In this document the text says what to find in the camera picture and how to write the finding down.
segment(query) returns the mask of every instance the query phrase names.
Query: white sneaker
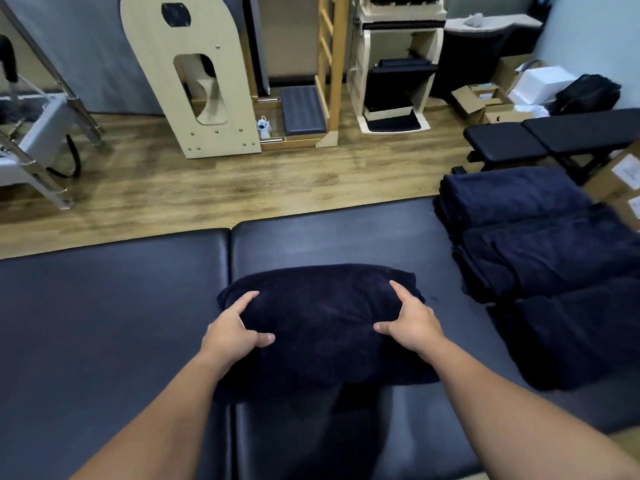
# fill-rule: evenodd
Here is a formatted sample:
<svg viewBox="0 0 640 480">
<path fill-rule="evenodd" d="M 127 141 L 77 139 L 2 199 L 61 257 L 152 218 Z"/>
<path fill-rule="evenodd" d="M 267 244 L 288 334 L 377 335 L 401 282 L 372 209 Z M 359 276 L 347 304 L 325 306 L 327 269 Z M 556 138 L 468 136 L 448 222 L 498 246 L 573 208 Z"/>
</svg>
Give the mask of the white sneaker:
<svg viewBox="0 0 640 480">
<path fill-rule="evenodd" d="M 267 139 L 271 137 L 271 124 L 270 122 L 268 122 L 267 118 L 265 118 L 264 116 L 261 117 L 258 121 L 256 121 L 256 126 L 258 126 L 260 139 Z"/>
</svg>

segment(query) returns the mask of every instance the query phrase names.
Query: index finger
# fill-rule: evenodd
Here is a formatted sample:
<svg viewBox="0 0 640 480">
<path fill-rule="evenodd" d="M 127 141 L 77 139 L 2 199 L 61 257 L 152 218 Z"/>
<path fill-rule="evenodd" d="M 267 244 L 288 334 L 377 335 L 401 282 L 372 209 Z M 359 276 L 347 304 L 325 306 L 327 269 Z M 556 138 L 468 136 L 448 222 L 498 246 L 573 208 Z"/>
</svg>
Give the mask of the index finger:
<svg viewBox="0 0 640 480">
<path fill-rule="evenodd" d="M 396 283 L 395 281 L 389 281 L 389 284 L 391 284 L 391 288 L 394 289 L 394 291 L 396 292 L 396 295 L 398 296 L 398 298 L 400 298 L 400 301 L 402 301 L 403 303 L 410 298 L 414 298 L 413 295 L 409 293 L 409 290 L 407 290 L 407 288 L 402 286 L 400 283 Z"/>
<path fill-rule="evenodd" d="M 238 315 L 244 312 L 244 309 L 249 305 L 251 300 L 258 296 L 260 291 L 247 291 L 244 295 L 236 300 L 236 302 L 229 306 L 229 310 L 235 311 Z"/>
</svg>

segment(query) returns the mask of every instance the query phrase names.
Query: person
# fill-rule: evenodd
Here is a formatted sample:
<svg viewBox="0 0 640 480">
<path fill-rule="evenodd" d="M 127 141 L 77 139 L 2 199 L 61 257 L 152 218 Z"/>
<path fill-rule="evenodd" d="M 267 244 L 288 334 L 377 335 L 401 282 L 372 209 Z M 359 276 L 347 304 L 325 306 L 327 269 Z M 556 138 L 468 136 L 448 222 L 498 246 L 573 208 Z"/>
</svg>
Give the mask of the person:
<svg viewBox="0 0 640 480">
<path fill-rule="evenodd" d="M 448 340 L 433 311 L 391 282 L 402 309 L 374 329 L 437 371 L 462 428 L 493 480 L 640 479 L 640 465 L 612 440 L 552 403 L 503 379 Z M 192 479 L 216 384 L 273 334 L 246 330 L 242 296 L 209 325 L 200 352 L 160 395 L 72 480 Z"/>
</svg>

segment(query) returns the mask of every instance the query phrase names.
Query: person's left hand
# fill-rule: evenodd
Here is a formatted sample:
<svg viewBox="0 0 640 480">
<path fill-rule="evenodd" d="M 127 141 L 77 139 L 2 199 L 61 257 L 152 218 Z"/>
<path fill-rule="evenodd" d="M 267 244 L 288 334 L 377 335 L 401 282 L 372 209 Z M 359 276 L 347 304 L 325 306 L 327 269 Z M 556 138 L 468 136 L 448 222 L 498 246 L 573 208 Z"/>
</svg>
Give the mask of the person's left hand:
<svg viewBox="0 0 640 480">
<path fill-rule="evenodd" d="M 266 347 L 276 339 L 272 333 L 245 329 L 240 318 L 240 314 L 258 294 L 258 291 L 249 291 L 238 298 L 209 325 L 202 339 L 200 354 L 219 365 L 222 374 L 226 374 L 233 364 L 249 354 L 254 347 Z"/>
</svg>

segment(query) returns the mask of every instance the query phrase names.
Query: folded towel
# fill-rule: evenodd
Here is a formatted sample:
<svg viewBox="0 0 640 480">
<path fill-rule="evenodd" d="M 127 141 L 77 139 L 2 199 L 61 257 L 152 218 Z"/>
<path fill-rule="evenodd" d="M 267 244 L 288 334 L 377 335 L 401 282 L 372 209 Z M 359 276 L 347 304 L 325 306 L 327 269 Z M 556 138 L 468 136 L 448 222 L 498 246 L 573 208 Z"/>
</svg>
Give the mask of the folded towel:
<svg viewBox="0 0 640 480">
<path fill-rule="evenodd" d="M 640 279 L 626 276 L 490 313 L 527 382 L 570 390 L 640 362 L 639 310 Z"/>
<path fill-rule="evenodd" d="M 413 273 L 366 264 L 277 269 L 233 282 L 218 295 L 220 307 L 260 291 L 242 320 L 247 329 L 274 333 L 276 341 L 236 363 L 216 399 L 238 403 L 348 383 L 438 381 L 417 354 L 373 330 L 375 322 L 396 320 L 402 307 L 389 280 L 424 302 Z"/>
<path fill-rule="evenodd" d="M 452 232 L 564 216 L 592 203 L 562 168 L 553 166 L 445 175 L 436 199 L 438 216 Z"/>
<path fill-rule="evenodd" d="M 640 269 L 640 235 L 596 204 L 573 216 L 469 229 L 454 257 L 482 303 L 553 296 Z"/>
</svg>

